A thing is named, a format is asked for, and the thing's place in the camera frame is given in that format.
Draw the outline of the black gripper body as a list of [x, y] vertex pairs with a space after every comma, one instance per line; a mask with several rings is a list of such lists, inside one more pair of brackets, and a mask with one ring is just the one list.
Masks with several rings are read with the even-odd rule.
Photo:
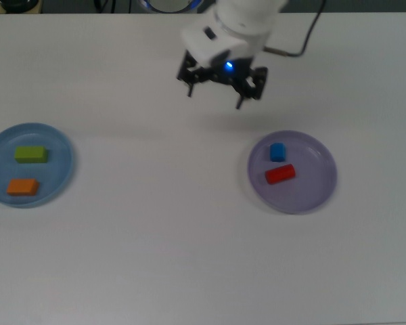
[[224, 85], [233, 83], [253, 85], [256, 76], [251, 67], [253, 61], [254, 56], [236, 59], [213, 58], [210, 61], [210, 67], [206, 70], [206, 80]]

